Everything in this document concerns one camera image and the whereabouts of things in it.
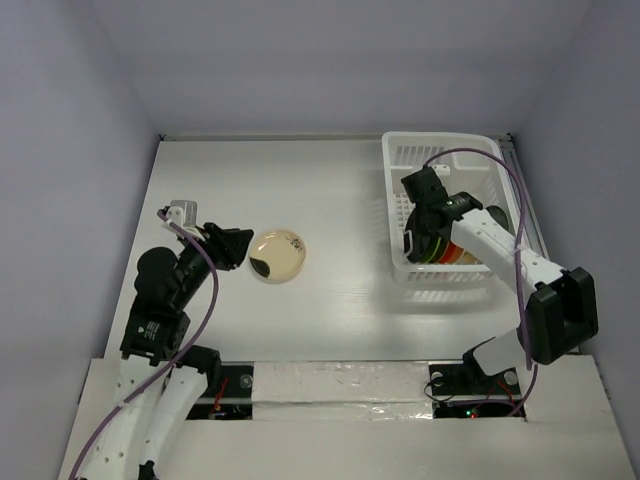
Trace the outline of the lime green plate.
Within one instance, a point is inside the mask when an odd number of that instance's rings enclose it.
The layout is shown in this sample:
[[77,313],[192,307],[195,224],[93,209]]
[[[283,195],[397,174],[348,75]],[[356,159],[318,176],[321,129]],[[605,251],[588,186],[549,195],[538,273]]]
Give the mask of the lime green plate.
[[447,248],[448,242],[449,242],[449,240],[444,238],[444,237],[441,237],[439,239],[439,244],[438,244],[437,250],[436,250],[436,252],[435,252],[435,254],[434,254],[434,256],[433,256],[433,258],[431,260],[432,264],[440,264],[439,261],[440,261],[441,257],[443,256],[443,253],[445,252],[445,250]]

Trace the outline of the cream plate with black pattern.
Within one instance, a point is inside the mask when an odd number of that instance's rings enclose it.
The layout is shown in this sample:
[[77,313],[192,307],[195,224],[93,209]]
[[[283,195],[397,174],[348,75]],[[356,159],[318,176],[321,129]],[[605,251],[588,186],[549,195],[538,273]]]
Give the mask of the cream plate with black pattern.
[[287,229],[273,229],[257,235],[248,252],[253,273],[271,284],[293,280],[302,271],[306,257],[302,237]]

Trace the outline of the yellow patterned plate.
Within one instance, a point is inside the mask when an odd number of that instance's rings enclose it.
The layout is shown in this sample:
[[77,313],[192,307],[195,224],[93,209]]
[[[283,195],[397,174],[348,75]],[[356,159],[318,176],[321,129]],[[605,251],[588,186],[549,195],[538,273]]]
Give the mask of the yellow patterned plate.
[[439,263],[440,264],[449,263],[450,260],[451,260],[451,257],[454,255],[455,251],[456,251],[456,245],[453,242],[449,241],[448,244],[447,244],[447,248],[446,248],[445,252],[443,253],[443,256],[441,257]]

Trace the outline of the orange plate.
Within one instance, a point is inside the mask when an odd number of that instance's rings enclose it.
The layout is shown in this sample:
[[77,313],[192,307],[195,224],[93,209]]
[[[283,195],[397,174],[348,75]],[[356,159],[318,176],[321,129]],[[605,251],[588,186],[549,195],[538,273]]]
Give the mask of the orange plate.
[[448,259],[448,264],[467,265],[472,262],[472,257],[467,251],[457,245],[454,245],[453,253]]

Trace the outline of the beige plate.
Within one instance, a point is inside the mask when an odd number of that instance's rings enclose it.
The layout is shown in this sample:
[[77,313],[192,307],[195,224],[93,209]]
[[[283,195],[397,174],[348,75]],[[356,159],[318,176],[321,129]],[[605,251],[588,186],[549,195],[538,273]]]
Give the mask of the beige plate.
[[458,260],[460,265],[482,265],[483,262],[471,252],[465,250]]

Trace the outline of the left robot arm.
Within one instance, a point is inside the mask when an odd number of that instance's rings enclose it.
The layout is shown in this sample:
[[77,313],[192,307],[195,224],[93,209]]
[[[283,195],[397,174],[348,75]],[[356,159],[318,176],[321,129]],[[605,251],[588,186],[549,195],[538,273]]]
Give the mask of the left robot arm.
[[207,278],[242,264],[254,232],[165,225],[183,249],[155,247],[137,262],[112,407],[78,454],[72,479],[157,478],[196,401],[224,385],[219,352],[186,335],[186,307]]

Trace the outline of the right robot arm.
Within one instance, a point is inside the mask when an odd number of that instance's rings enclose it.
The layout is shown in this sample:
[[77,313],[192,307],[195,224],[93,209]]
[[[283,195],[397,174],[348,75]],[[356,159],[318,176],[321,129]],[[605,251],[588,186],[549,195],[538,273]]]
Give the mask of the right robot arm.
[[447,240],[478,259],[517,299],[518,326],[464,353],[455,378],[468,390],[486,390],[512,367],[549,365],[596,336],[595,282],[585,269],[566,269],[520,244],[472,195],[449,194],[431,167],[401,184],[414,206],[405,228],[414,259],[425,257],[435,240]]

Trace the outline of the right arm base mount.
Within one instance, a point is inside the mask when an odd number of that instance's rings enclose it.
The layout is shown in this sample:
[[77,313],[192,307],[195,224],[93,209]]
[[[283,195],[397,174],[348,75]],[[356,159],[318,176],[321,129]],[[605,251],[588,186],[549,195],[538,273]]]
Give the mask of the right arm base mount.
[[506,418],[522,399],[514,368],[487,376],[472,373],[461,362],[435,362],[428,372],[424,394],[435,419]]

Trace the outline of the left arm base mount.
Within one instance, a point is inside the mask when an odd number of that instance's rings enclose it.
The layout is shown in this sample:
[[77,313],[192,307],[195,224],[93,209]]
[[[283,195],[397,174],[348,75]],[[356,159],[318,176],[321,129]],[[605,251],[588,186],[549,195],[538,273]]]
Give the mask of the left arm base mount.
[[220,380],[195,402],[188,420],[251,420],[253,363],[223,363]]

